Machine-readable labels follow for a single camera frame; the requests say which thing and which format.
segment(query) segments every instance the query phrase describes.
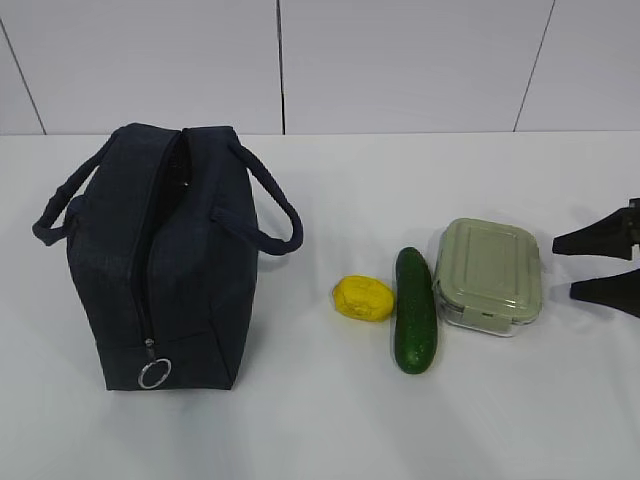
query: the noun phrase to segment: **lunch bag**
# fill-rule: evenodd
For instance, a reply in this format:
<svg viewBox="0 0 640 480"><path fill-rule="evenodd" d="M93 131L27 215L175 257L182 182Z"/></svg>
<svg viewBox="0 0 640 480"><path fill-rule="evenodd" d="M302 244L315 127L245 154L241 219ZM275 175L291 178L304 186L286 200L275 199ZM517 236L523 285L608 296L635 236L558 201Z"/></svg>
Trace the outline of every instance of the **lunch bag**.
<svg viewBox="0 0 640 480"><path fill-rule="evenodd" d="M291 220L290 240L258 229L247 169ZM116 130L58 188L33 233L46 245L67 239L108 390L230 389L258 251L284 255L303 238L295 209L231 127L142 124Z"/></svg>

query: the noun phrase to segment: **zipper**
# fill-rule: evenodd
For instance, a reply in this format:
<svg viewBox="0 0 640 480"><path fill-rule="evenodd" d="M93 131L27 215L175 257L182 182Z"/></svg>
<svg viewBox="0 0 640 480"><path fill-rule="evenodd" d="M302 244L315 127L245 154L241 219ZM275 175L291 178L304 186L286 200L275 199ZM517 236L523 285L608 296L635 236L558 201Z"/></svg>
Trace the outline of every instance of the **zipper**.
<svg viewBox="0 0 640 480"><path fill-rule="evenodd" d="M134 275L132 275L132 289L133 298L138 314L138 320L140 322L140 330L142 333L142 343L144 344L149 362L155 362L155 334L153 330L153 322L151 321L151 314L149 311L149 292L147 288L147 266L149 263L149 254L153 243L153 236L156 233L157 226L154 225L156 217L156 207L158 204L158 195L160 187L165 176L167 165L174 147L180 138L180 134L177 133L170 141L165 151L162 154L160 165L158 166L154 179L151 194L149 195L149 201L147 202L147 213L143 221L142 228L140 229L140 239L136 246L136 251L133 256L133 265L136 269Z"/></svg>

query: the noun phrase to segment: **yellow object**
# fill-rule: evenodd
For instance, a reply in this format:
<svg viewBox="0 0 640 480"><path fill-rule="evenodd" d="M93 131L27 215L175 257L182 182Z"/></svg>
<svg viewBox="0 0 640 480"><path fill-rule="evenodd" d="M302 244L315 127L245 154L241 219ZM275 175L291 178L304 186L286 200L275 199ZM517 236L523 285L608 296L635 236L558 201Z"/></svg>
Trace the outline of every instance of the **yellow object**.
<svg viewBox="0 0 640 480"><path fill-rule="evenodd" d="M344 277L333 289L333 301L341 314L366 320L382 322L393 311L393 292L375 278L351 275Z"/></svg>

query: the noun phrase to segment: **food container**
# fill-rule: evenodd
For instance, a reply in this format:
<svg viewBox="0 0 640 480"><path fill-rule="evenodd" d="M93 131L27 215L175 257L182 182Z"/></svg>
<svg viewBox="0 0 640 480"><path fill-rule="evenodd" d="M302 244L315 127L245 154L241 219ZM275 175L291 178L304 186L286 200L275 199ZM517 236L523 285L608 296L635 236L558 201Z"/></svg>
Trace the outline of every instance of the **food container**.
<svg viewBox="0 0 640 480"><path fill-rule="evenodd" d="M440 240L434 289L448 323L513 336L542 308L536 239L511 225L455 220Z"/></svg>

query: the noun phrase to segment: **cucumber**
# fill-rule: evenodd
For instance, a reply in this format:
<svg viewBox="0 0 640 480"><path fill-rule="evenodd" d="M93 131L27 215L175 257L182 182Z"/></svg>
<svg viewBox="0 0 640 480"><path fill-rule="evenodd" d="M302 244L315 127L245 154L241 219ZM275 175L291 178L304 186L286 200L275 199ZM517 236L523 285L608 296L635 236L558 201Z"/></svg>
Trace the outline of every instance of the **cucumber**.
<svg viewBox="0 0 640 480"><path fill-rule="evenodd" d="M405 373L422 373L436 354L438 322L429 267L413 247L398 254L396 284L396 362Z"/></svg>

